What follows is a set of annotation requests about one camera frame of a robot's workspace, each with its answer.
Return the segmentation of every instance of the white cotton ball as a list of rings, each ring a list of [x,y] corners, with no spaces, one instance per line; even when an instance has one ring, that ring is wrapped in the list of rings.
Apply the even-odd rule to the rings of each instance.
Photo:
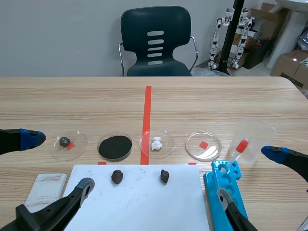
[[[159,141],[159,142],[161,142],[161,141],[162,141],[162,138],[160,138],[160,137],[154,137],[154,138],[153,138],[153,141]]]
[[[162,148],[162,143],[160,141],[154,141],[151,145],[152,151],[153,150],[159,150]]]

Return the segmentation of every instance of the cardboard box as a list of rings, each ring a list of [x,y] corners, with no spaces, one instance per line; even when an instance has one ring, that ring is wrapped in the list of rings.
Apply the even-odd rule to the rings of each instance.
[[[299,63],[306,58],[308,58],[308,53],[299,50],[281,54],[270,75],[287,78],[300,88],[307,89],[308,67]]]
[[[241,31],[243,31],[243,30],[237,28],[236,34],[234,35],[234,39],[233,39],[233,42],[232,42],[233,45],[237,46],[239,44],[239,42],[241,40]],[[257,42],[258,37],[259,37],[259,35],[256,32],[249,31],[245,48],[249,50],[250,47]]]
[[[283,8],[277,13],[269,13],[275,5],[269,3],[263,3],[261,10],[250,9],[250,15],[256,19],[263,19],[263,24],[260,30],[262,34],[260,39],[270,38],[275,39],[284,23],[284,20],[288,14],[288,9]]]
[[[228,68],[231,69],[231,70],[235,70],[235,68],[231,66],[231,62],[235,58],[236,51],[237,51],[237,45],[232,45],[231,51],[230,51],[230,54],[229,54],[229,58],[228,58],[228,64],[227,64]],[[219,61],[220,61],[221,52],[222,51],[219,52],[219,57],[217,58],[216,63],[219,63]],[[247,55],[248,55],[248,52],[244,53],[241,56],[241,58],[238,62],[239,68],[244,65],[245,60],[247,58]]]

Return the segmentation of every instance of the glass petri dish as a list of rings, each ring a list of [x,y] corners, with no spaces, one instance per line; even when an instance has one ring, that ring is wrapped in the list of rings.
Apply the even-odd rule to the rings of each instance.
[[[162,139],[161,143],[163,146],[159,150],[151,149],[154,137],[160,137]],[[175,142],[174,138],[167,131],[147,131],[141,136],[139,146],[142,153],[149,158],[160,159],[165,158],[172,153],[175,147]]]
[[[189,155],[200,161],[215,160],[221,152],[219,139],[206,131],[190,134],[186,139],[185,147]]]
[[[97,144],[101,158],[118,162],[129,156],[133,148],[131,137],[124,132],[110,132],[104,135]]]
[[[70,140],[67,147],[60,145],[60,139],[66,137]],[[88,138],[85,133],[77,130],[58,136],[52,146],[52,154],[58,160],[73,160],[80,157],[88,147]]]

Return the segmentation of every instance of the gray wall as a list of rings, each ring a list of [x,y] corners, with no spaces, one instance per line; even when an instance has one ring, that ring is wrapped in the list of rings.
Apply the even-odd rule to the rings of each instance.
[[[256,7],[260,1],[245,5]],[[122,13],[163,5],[189,11],[200,52],[197,64],[207,60],[216,18],[232,0],[0,0],[0,76],[120,76]],[[174,57],[190,67],[193,43],[177,48]],[[135,59],[124,52],[126,70]]]

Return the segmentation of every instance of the black pole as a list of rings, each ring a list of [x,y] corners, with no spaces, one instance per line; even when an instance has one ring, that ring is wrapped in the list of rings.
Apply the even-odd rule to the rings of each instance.
[[[234,35],[237,29],[237,25],[239,23],[239,19],[241,16],[242,8],[244,5],[244,0],[235,0],[233,4],[234,8],[234,14],[233,19],[230,25],[228,26],[225,42],[223,44],[222,53],[220,62],[218,65],[218,70],[224,73],[228,74],[227,71],[227,64],[228,64],[228,58],[231,51],[231,46],[234,40]]]

